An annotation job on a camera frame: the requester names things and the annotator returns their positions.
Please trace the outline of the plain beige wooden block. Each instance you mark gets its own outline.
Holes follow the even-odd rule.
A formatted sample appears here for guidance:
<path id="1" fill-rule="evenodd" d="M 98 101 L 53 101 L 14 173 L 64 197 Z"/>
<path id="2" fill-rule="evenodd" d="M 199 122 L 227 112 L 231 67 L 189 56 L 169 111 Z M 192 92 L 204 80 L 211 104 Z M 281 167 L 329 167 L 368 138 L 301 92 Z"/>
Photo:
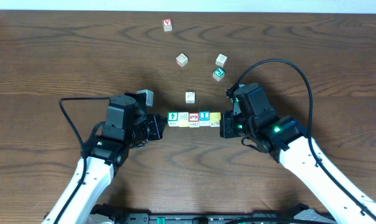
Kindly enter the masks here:
<path id="1" fill-rule="evenodd" d="M 189 112 L 178 112 L 178 126 L 180 128 L 189 127 Z"/>

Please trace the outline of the blue letter I block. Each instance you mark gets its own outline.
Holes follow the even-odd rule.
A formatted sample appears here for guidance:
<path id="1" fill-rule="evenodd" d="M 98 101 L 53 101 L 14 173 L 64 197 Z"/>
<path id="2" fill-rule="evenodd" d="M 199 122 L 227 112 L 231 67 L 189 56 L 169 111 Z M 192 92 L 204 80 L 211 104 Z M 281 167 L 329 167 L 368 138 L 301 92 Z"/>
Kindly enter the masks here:
<path id="1" fill-rule="evenodd" d="M 210 112 L 209 111 L 199 112 L 199 125 L 201 127 L 210 126 Z"/>

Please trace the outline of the yellow top wooden block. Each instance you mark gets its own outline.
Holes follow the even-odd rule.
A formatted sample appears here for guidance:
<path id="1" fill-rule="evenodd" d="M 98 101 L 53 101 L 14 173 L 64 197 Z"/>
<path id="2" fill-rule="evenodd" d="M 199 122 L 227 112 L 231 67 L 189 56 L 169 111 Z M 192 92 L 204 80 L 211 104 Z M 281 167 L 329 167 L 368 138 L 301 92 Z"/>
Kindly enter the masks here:
<path id="1" fill-rule="evenodd" d="M 212 128 L 220 127 L 221 113 L 210 112 L 209 120 Z"/>

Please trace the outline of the green number 5 block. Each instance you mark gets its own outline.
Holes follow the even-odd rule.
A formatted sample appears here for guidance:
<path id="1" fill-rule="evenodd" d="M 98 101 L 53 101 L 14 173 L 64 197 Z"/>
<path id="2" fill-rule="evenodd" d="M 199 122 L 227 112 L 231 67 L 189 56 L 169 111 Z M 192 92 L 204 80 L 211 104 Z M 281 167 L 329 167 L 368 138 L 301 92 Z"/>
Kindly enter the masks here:
<path id="1" fill-rule="evenodd" d="M 167 123 L 169 127 L 179 127 L 178 112 L 168 112 Z"/>

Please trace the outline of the red U side block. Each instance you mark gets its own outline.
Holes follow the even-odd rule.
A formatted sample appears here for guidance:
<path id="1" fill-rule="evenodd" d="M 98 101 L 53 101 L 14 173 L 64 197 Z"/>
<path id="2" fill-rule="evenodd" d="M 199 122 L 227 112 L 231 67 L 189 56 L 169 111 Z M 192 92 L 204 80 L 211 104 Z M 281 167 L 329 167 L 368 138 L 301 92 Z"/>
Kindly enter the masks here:
<path id="1" fill-rule="evenodd" d="M 184 53 L 181 53 L 179 56 L 176 57 L 176 63 L 180 67 L 184 67 L 188 63 L 188 57 Z"/>

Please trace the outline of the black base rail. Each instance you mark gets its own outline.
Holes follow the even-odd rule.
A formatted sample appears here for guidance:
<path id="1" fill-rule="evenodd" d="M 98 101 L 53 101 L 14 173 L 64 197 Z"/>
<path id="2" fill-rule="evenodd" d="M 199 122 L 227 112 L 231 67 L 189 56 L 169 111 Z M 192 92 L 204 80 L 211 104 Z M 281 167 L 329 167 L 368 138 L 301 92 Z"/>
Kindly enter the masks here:
<path id="1" fill-rule="evenodd" d="M 86 223 L 119 224 L 223 224 L 242 218 L 256 218 L 256 223 L 279 223 L 281 219 L 299 219 L 306 222 L 335 223 L 331 215 L 322 216 L 305 204 L 298 204 L 289 213 L 257 211 L 254 213 L 145 213 L 144 211 L 118 210 L 108 204 L 95 205 Z"/>

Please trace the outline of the plain wooden picture block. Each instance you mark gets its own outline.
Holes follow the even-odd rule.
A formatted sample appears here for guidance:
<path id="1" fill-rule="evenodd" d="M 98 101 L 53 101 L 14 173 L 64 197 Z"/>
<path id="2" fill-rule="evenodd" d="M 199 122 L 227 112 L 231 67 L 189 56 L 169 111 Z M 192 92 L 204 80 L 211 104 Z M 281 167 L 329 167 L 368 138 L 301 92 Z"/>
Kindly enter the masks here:
<path id="1" fill-rule="evenodd" d="M 219 67 L 224 67 L 227 61 L 227 56 L 219 54 L 216 58 L 216 65 Z"/>

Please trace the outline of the red V letter block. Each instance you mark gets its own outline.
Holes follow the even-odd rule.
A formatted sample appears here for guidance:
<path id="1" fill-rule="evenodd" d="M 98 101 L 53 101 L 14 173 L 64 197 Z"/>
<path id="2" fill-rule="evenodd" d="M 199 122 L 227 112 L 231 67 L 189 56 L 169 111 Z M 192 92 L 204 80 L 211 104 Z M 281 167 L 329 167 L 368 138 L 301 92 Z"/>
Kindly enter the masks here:
<path id="1" fill-rule="evenodd" d="M 170 32 L 170 31 L 173 30 L 173 24 L 172 24 L 172 20 L 170 18 L 163 19 L 162 20 L 162 25 L 163 25 L 163 30 L 165 32 Z"/>

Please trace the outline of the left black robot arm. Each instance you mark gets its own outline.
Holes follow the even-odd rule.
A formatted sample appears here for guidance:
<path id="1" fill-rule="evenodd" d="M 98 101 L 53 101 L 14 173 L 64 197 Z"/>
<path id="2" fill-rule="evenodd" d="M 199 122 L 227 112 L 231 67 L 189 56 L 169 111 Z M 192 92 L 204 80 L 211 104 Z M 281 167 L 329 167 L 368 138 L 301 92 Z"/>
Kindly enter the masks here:
<path id="1" fill-rule="evenodd" d="M 44 223 L 84 223 L 129 151 L 163 137 L 167 118 L 147 112 L 153 100 L 150 90 L 106 98 L 106 119 L 94 125 L 86 141 L 77 137 L 81 157 L 75 173 Z"/>

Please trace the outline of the red number 3 block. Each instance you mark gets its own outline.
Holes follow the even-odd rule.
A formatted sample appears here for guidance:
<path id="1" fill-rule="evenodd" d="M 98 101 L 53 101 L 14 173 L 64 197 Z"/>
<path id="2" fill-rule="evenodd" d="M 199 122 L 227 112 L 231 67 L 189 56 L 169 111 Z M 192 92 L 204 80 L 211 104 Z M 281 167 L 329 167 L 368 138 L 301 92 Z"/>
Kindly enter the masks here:
<path id="1" fill-rule="evenodd" d="M 190 128 L 198 128 L 199 125 L 199 113 L 189 113 L 188 122 Z"/>

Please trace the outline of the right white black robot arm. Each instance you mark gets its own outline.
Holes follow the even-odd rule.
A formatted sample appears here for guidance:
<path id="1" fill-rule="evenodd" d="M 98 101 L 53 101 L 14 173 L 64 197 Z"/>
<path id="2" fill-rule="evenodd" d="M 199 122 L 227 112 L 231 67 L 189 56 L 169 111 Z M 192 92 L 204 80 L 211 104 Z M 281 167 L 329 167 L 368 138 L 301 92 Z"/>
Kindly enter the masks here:
<path id="1" fill-rule="evenodd" d="M 356 187 L 324 154 L 293 117 L 273 111 L 245 117 L 227 111 L 222 138 L 240 137 L 244 146 L 269 154 L 297 176 L 338 223 L 376 223 L 376 202 Z"/>

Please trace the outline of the green J letter block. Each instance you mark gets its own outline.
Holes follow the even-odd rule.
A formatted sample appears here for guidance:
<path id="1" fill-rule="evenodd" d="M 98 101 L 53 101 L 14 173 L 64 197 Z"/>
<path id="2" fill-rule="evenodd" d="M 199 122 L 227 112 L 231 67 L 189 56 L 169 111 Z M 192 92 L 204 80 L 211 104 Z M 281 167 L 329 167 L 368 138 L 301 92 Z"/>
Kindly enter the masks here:
<path id="1" fill-rule="evenodd" d="M 213 78 L 219 82 L 221 81 L 224 76 L 225 76 L 225 71 L 221 68 L 221 67 L 218 67 L 217 69 L 215 69 L 215 71 L 213 72 Z"/>

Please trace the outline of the white airplane picture block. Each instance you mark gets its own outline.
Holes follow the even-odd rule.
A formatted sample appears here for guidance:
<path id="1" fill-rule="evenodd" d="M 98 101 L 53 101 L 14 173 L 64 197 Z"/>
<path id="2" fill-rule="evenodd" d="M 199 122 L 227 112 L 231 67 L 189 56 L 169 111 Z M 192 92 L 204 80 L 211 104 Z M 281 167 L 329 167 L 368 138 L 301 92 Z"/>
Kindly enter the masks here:
<path id="1" fill-rule="evenodd" d="M 188 91 L 185 93 L 185 102 L 186 104 L 195 104 L 195 92 L 193 91 Z"/>

